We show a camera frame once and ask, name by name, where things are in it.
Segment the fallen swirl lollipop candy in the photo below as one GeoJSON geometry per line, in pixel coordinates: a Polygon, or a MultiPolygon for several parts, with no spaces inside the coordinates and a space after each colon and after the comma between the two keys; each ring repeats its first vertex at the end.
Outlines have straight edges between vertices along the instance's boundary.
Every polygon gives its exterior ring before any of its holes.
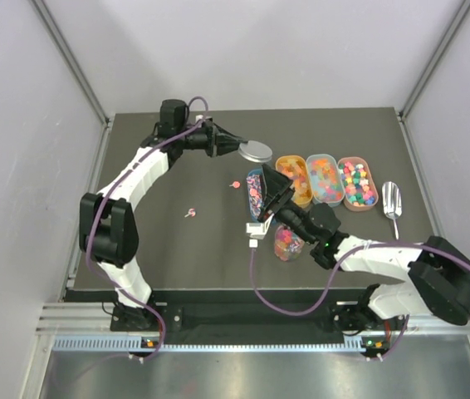
{"type": "Polygon", "coordinates": [[[184,216],[185,218],[193,218],[196,216],[196,209],[191,208],[188,210],[187,214],[184,216]]]}

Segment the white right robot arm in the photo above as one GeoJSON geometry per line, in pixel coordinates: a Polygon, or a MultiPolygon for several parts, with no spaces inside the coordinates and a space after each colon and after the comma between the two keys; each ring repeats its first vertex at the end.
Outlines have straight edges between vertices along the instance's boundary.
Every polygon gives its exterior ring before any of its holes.
{"type": "Polygon", "coordinates": [[[293,200],[293,182],[268,165],[260,178],[262,230],[272,220],[311,246],[310,256],[332,275],[370,273],[394,284],[366,287],[354,306],[339,308],[333,320],[343,330],[377,328],[398,316],[433,315],[456,326],[470,320],[470,260],[445,238],[424,243],[382,243],[340,231],[340,221],[325,203],[304,210],[293,200]]]}

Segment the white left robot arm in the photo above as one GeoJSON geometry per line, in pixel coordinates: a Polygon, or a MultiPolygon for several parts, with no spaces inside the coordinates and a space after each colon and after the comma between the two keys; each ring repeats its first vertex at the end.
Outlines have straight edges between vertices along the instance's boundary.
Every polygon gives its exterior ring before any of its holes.
{"type": "Polygon", "coordinates": [[[207,116],[189,122],[190,106],[183,100],[162,101],[152,133],[141,142],[132,160],[106,187],[84,194],[80,202],[79,247],[86,266],[115,289],[114,318],[139,330],[161,321],[156,307],[149,304],[152,288],[136,259],[140,243],[137,205],[186,150],[202,150],[217,157],[245,143],[207,116]]]}

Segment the aluminium right frame post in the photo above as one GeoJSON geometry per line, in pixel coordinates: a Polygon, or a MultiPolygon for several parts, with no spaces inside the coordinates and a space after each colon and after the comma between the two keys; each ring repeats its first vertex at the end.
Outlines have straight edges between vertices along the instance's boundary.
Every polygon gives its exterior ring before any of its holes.
{"type": "Polygon", "coordinates": [[[398,112],[398,118],[400,121],[405,122],[411,115],[414,107],[416,106],[420,97],[423,95],[423,92],[427,88],[427,85],[431,81],[434,73],[441,65],[446,53],[452,46],[455,37],[458,35],[469,15],[470,0],[461,1],[458,4],[456,12],[450,18],[449,24],[443,30],[442,36],[435,46],[432,55],[428,58],[428,61],[421,71],[418,80],[414,83],[413,89],[407,96],[403,107],[398,112]]]}

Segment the silver metal scoop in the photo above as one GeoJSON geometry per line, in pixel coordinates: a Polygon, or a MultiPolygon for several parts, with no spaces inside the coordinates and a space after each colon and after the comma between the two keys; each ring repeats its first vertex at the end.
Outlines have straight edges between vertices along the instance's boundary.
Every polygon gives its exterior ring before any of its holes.
{"type": "Polygon", "coordinates": [[[399,240],[399,227],[397,220],[402,214],[402,197],[400,189],[393,181],[386,181],[382,185],[382,200],[384,215],[392,222],[394,238],[399,240]]]}

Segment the aluminium front frame rail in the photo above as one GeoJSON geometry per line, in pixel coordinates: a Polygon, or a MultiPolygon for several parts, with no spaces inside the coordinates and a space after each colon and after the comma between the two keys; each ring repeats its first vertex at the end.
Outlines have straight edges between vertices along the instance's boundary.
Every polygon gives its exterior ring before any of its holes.
{"type": "MultiPolygon", "coordinates": [[[[319,329],[331,330],[334,327],[333,317],[327,306],[322,305],[315,312],[300,317],[280,314],[262,303],[229,303],[226,308],[206,303],[173,303],[157,304],[154,309],[164,319],[170,332],[182,332],[201,326],[226,326],[234,329],[237,326],[294,326],[314,324],[319,329]]],[[[131,316],[112,308],[108,303],[48,303],[43,306],[37,322],[36,331],[41,334],[102,334],[130,333],[139,334],[138,327],[127,327],[125,324],[131,316]]],[[[468,334],[470,321],[464,326],[455,326],[438,318],[427,315],[411,316],[407,333],[427,334],[468,334]]]]}

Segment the light blue candy tray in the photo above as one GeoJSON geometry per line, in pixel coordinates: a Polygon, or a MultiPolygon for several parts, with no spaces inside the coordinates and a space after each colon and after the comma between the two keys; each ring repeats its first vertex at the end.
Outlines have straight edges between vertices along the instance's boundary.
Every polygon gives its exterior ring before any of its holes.
{"type": "Polygon", "coordinates": [[[306,159],[314,204],[338,206],[345,197],[345,189],[335,158],[327,154],[310,155],[306,159]]]}

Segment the aluminium frame post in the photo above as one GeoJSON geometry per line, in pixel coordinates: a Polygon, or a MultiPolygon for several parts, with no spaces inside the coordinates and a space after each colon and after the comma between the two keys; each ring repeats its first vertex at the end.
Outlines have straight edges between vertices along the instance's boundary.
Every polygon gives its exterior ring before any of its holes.
{"type": "Polygon", "coordinates": [[[420,97],[423,95],[423,92],[427,88],[427,85],[431,81],[434,73],[441,65],[446,53],[452,46],[455,37],[458,35],[469,15],[470,0],[461,1],[458,4],[456,12],[450,18],[449,24],[443,30],[442,36],[435,46],[432,55],[428,58],[428,61],[421,71],[418,80],[414,83],[413,89],[407,96],[403,107],[398,112],[398,118],[400,121],[405,122],[411,115],[414,107],[416,106],[420,97]]]}
{"type": "Polygon", "coordinates": [[[74,52],[71,50],[71,47],[69,46],[65,36],[59,28],[50,8],[47,6],[47,3],[42,0],[29,0],[28,2],[42,22],[42,25],[46,29],[52,42],[56,46],[56,49],[60,53],[61,59],[64,61],[67,69],[71,73],[73,80],[80,88],[97,120],[103,126],[107,126],[110,122],[110,118],[104,111],[103,106],[98,100],[91,84],[86,77],[86,74],[83,72],[80,63],[77,61],[74,52]]]}

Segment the pink candy tray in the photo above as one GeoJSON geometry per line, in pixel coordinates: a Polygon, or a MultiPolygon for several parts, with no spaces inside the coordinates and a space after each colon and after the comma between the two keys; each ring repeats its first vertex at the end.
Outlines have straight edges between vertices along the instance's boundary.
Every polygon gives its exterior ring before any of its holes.
{"type": "Polygon", "coordinates": [[[343,203],[355,212],[373,209],[379,201],[368,163],[360,157],[343,157],[338,161],[340,181],[345,190],[343,203]]]}

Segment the aluminium left frame post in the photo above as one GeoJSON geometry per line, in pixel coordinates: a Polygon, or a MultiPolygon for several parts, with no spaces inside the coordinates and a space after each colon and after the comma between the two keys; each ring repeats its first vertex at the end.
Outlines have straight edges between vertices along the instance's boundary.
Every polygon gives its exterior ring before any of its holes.
{"type": "Polygon", "coordinates": [[[91,84],[86,77],[86,74],[83,72],[80,63],[77,61],[74,52],[71,50],[71,47],[69,46],[65,36],[59,28],[50,8],[47,6],[47,3],[42,0],[29,0],[28,2],[42,22],[42,25],[46,29],[52,42],[56,46],[56,49],[60,53],[61,59],[64,61],[67,69],[71,73],[73,80],[80,88],[97,120],[103,126],[107,126],[110,122],[110,118],[104,111],[103,106],[98,100],[91,84]]]}

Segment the orange candy tray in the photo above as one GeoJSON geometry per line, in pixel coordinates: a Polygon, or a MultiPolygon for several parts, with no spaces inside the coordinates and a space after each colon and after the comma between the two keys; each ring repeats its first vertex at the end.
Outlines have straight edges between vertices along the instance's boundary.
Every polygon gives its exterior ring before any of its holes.
{"type": "Polygon", "coordinates": [[[309,172],[305,160],[299,155],[284,155],[277,159],[276,170],[292,181],[293,201],[307,208],[313,199],[309,172]]]}

